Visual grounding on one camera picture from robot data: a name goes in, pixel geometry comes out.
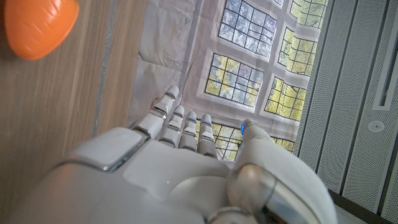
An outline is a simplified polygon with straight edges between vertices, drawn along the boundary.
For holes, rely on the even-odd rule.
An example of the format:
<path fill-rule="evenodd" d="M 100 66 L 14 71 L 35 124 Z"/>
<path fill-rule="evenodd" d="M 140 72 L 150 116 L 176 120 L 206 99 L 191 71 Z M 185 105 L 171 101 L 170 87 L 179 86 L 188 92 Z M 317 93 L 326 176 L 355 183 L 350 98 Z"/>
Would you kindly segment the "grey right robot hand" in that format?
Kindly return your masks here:
<path fill-rule="evenodd" d="M 9 223 L 336 223 L 306 163 L 248 118 L 236 160 L 218 159 L 208 114 L 171 86 L 133 128 L 84 142 L 52 168 Z"/>

